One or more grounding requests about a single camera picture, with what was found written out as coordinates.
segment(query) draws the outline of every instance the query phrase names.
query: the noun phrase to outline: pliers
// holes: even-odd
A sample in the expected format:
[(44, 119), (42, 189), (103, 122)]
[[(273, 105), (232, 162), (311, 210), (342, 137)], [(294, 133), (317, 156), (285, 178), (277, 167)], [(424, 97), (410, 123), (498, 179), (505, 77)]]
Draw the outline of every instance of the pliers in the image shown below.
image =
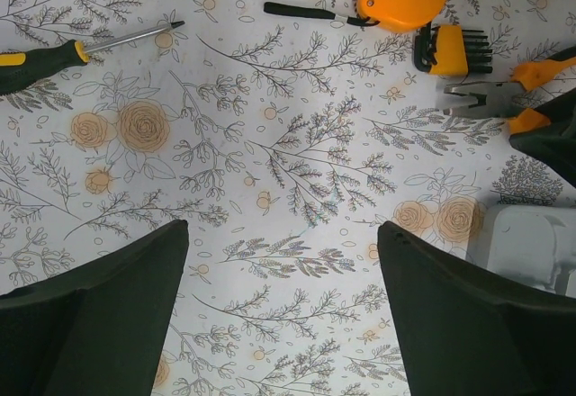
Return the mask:
[(465, 104), (445, 113), (471, 119), (508, 119), (512, 148), (544, 162), (576, 187), (576, 88), (535, 109), (512, 100), (571, 66), (576, 66), (576, 46), (546, 60), (519, 65), (511, 82), (448, 85), (445, 93), (460, 96)]

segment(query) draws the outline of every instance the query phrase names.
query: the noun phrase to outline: orange rose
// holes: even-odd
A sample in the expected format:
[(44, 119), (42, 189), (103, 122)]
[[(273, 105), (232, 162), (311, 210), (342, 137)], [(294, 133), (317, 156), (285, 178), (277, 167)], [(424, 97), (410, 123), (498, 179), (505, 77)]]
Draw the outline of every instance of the orange rose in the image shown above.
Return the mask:
[(86, 190), (90, 194), (98, 195), (104, 191), (108, 191), (108, 186), (112, 182), (110, 173), (103, 170), (98, 170), (93, 173), (88, 173), (86, 178)]
[(152, 153), (167, 141), (170, 125), (158, 102), (139, 100), (122, 108), (119, 130), (125, 147)]
[(101, 115), (85, 112), (72, 120), (70, 136), (82, 147), (95, 149), (116, 137), (116, 129)]
[(398, 204), (394, 210), (392, 221), (412, 234), (420, 236), (432, 226), (434, 218), (426, 206), (419, 202), (406, 201)]
[(461, 243), (478, 234), (483, 220), (484, 214), (476, 200), (457, 196), (442, 204), (435, 224), (442, 239)]
[(158, 364), (158, 369), (156, 370), (156, 378), (154, 378), (153, 388), (157, 388), (162, 385), (170, 375), (170, 366), (168, 366), (168, 361), (164, 355), (160, 356), (160, 363)]

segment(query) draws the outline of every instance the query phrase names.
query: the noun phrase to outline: metal plier head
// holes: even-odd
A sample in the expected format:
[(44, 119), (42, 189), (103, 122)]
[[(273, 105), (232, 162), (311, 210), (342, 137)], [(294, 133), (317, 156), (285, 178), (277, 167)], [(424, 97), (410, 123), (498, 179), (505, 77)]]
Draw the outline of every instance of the metal plier head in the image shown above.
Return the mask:
[(514, 96), (526, 92), (520, 83), (491, 83), (479, 81), (468, 84), (447, 85), (444, 93), (454, 96), (454, 103), (444, 114), (469, 119), (490, 117), (516, 117), (524, 107), (512, 101)]

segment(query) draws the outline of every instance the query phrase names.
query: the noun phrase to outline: botanical pattern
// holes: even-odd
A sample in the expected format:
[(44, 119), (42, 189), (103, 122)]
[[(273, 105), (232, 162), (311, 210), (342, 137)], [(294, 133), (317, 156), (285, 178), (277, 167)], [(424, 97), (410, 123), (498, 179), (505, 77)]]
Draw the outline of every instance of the botanical pattern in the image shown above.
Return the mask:
[[(571, 205), (571, 188), (512, 150), (503, 120), (444, 115), (447, 81), (412, 66), (413, 35), (269, 15), (264, 1), (0, 0), (2, 50), (186, 22), (0, 97), (1, 293), (186, 219), (152, 394), (407, 396), (378, 226), (470, 259), (489, 206)], [(576, 10), (447, 0), (436, 23), (483, 29), (486, 79), (504, 81), (571, 46)], [(574, 72), (516, 102), (571, 90)]]

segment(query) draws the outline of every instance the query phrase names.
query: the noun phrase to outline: screwdriver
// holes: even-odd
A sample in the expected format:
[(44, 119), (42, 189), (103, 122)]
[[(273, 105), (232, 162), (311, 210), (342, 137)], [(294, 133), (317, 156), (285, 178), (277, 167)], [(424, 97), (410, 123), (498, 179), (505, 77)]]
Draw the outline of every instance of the screwdriver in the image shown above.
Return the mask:
[(43, 78), (52, 77), (62, 69), (86, 66), (90, 61), (90, 54), (94, 52), (108, 50), (182, 25), (184, 21), (170, 22), (88, 47), (79, 40), (69, 40), (56, 48), (0, 54), (0, 96), (20, 92)]

